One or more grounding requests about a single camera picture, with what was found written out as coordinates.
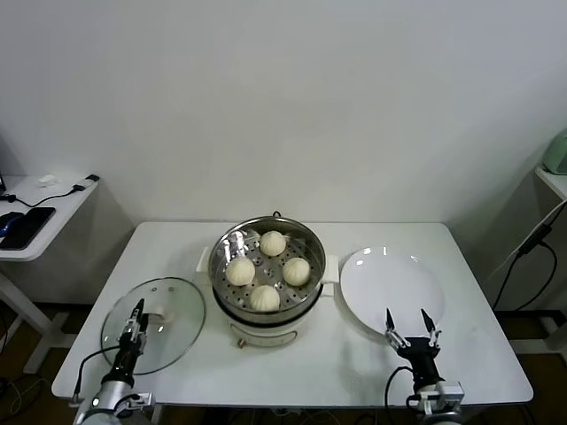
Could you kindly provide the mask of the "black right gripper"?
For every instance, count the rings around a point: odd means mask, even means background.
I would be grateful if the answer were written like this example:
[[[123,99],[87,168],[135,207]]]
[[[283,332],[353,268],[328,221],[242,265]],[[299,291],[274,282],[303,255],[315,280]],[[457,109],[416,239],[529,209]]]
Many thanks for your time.
[[[435,363],[435,358],[440,352],[439,337],[442,330],[423,308],[421,315],[428,333],[427,337],[410,337],[407,340],[401,336],[395,328],[389,309],[386,309],[384,335],[397,354],[410,363],[414,385],[429,386],[442,381]]]

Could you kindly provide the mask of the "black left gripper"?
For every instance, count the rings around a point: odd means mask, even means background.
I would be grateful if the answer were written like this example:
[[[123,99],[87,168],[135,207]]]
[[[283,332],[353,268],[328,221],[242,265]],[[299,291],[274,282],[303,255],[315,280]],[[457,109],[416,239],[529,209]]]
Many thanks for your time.
[[[143,354],[147,340],[149,315],[143,314],[144,299],[141,298],[134,306],[132,313],[126,321],[125,333],[136,342],[120,343],[120,348],[113,361],[113,372],[124,375],[134,374],[138,358]]]

